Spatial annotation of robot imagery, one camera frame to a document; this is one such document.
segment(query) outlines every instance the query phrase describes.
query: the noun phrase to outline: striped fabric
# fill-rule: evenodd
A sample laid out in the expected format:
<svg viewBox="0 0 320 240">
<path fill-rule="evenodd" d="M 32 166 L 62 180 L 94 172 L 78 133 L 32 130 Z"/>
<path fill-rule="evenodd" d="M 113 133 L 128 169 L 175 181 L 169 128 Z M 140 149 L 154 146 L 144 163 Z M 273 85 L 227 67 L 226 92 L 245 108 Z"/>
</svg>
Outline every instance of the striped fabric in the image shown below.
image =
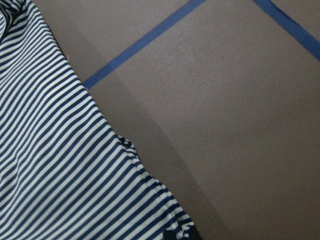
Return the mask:
<svg viewBox="0 0 320 240">
<path fill-rule="evenodd" d="M 0 240 L 188 238 L 194 223 L 114 133 L 30 0 L 0 0 Z"/>
</svg>

